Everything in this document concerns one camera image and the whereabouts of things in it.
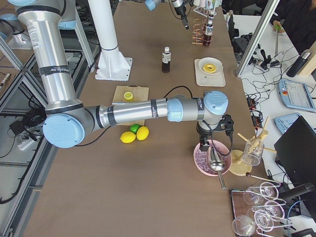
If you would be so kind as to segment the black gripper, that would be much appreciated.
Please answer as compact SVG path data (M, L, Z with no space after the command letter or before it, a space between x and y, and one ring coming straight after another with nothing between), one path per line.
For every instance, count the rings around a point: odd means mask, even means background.
M181 17L182 23L183 23L183 26L185 27L185 29L189 29L188 20L187 20L187 17L186 17L185 4L182 4L182 5L178 6L178 7L174 6L174 9L176 11L176 14Z
M196 125L196 130L199 134L199 150L201 152L207 152L209 149L208 139L212 136L212 129L206 121L198 121Z

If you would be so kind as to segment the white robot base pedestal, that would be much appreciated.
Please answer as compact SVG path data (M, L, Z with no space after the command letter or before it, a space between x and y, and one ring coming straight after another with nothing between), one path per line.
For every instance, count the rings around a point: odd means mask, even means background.
M119 50L110 2L90 0L88 4L101 47L95 78L128 81L132 58L125 58Z

